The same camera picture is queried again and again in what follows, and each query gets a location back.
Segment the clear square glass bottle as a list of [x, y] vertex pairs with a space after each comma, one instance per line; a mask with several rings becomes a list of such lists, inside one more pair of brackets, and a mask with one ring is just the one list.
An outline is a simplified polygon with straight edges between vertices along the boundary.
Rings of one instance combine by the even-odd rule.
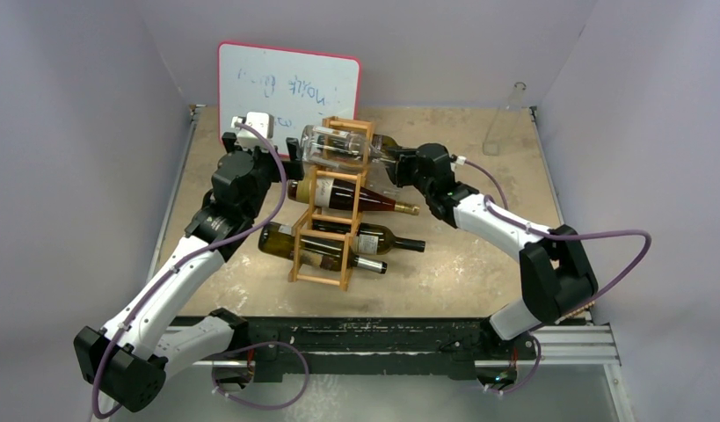
[[306, 126], [300, 138], [302, 161], [321, 165], [331, 171], [359, 173], [370, 165], [393, 166], [392, 149], [399, 148], [397, 141], [388, 135], [373, 135]]

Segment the clear round glass bottle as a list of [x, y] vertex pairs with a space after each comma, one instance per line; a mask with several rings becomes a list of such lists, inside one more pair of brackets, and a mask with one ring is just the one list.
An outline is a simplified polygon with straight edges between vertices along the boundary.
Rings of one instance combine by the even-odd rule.
[[505, 142], [513, 134], [520, 118], [526, 89], [527, 85], [524, 82], [516, 82], [505, 102], [496, 111], [482, 143], [482, 150], [486, 156], [498, 156]]

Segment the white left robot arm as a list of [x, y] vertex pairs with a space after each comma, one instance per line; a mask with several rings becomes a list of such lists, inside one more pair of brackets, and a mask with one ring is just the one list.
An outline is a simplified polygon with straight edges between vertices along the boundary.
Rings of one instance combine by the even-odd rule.
[[295, 138], [287, 139], [287, 160], [267, 139], [249, 149], [234, 133], [222, 140], [226, 153], [212, 176], [212, 188], [171, 257], [115, 317], [99, 330], [85, 326], [73, 341], [83, 378], [92, 386], [92, 412], [98, 419], [121, 407], [144, 409], [167, 379], [206, 357], [221, 353], [236, 360], [279, 344], [275, 339], [253, 340], [248, 322], [225, 309], [177, 333], [167, 331], [203, 282], [249, 234], [264, 227], [256, 219], [271, 185], [303, 177]]

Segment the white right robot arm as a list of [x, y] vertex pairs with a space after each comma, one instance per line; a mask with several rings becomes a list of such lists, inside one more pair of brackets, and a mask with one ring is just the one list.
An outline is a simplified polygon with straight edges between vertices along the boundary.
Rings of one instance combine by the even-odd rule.
[[484, 320], [480, 345], [487, 355], [504, 356], [520, 334], [555, 322], [597, 295], [583, 238], [573, 228], [530, 222], [457, 181], [453, 165], [465, 161], [441, 144], [391, 147], [389, 156], [394, 185], [414, 186], [435, 218], [482, 238], [519, 265], [521, 297]]

